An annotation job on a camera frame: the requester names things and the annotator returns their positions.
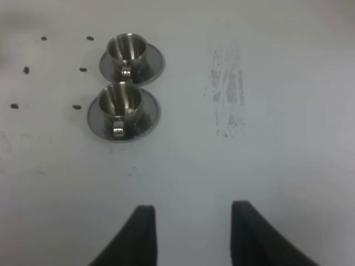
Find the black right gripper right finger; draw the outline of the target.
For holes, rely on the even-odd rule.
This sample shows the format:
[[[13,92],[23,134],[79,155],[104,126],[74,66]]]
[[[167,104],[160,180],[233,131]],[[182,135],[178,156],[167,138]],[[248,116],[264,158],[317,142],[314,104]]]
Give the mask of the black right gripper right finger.
[[[232,203],[230,255],[232,265],[316,265],[248,201]]]

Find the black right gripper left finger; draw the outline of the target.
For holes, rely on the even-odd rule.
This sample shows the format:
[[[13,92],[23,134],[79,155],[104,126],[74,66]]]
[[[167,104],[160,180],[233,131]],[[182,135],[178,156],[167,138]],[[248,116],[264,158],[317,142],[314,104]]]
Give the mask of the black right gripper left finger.
[[[137,206],[118,234],[90,265],[157,265],[154,206]]]

